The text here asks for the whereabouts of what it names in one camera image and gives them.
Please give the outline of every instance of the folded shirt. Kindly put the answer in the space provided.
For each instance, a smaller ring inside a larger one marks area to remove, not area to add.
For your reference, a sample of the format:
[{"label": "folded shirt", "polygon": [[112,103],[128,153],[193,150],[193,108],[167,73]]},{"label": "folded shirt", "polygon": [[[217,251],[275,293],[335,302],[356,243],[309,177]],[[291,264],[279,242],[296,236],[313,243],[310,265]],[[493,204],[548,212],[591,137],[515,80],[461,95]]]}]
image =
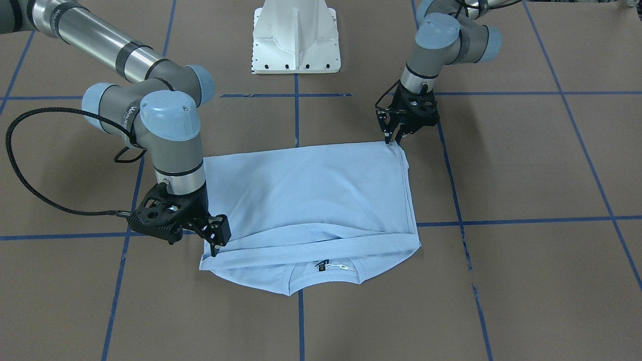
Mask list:
[{"label": "folded shirt", "polygon": [[291,295],[360,284],[420,246],[408,161],[396,143],[321,145],[204,159],[210,214],[232,238],[200,270]]}]

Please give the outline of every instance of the white stand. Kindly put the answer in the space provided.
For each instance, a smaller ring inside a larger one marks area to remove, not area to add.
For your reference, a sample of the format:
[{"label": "white stand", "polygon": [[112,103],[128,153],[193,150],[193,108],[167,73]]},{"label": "white stand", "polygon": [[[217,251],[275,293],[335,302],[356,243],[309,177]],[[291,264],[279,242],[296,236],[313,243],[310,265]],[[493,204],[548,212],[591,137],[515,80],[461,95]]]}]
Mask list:
[{"label": "white stand", "polygon": [[336,73],[336,12],[325,0],[266,0],[254,12],[252,72]]}]

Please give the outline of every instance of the light blue cap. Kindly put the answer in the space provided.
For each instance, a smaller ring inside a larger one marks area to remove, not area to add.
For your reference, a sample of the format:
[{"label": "light blue cap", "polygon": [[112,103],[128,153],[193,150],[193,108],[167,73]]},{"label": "light blue cap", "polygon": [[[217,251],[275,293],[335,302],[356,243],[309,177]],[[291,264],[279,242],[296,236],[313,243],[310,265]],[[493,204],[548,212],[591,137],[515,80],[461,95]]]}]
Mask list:
[{"label": "light blue cap", "polygon": [[[98,83],[90,86],[89,89],[87,89],[87,91],[85,92],[85,95],[83,95],[82,97],[82,110],[84,110],[85,112],[98,114],[98,109],[100,108],[100,100],[102,99],[103,94],[105,94],[107,88],[114,85],[115,84],[112,83]],[[105,129],[103,129],[102,125],[100,125],[100,120],[89,116],[84,117],[89,122],[89,124],[105,132]]]},{"label": "light blue cap", "polygon": [[415,42],[424,49],[442,49],[459,37],[461,25],[444,13],[429,13],[419,26]]},{"label": "light blue cap", "polygon": [[155,91],[141,100],[141,121],[168,141],[188,141],[200,132],[194,99],[180,91]]},{"label": "light blue cap", "polygon": [[210,73],[200,65],[188,65],[188,67],[196,73],[198,82],[201,85],[201,101],[198,104],[200,107],[214,98],[214,78],[212,78],[212,75],[210,75]]},{"label": "light blue cap", "polygon": [[417,20],[417,24],[421,24],[421,22],[424,20],[424,17],[426,16],[426,12],[428,11],[428,7],[433,3],[433,0],[423,0],[421,4],[419,4],[419,7],[417,8],[417,13],[415,14],[415,19]]},{"label": "light blue cap", "polygon": [[489,60],[495,59],[501,48],[501,33],[499,29],[494,26],[486,26],[488,28],[488,44],[486,45],[486,50],[481,56],[480,62],[487,62]]}]

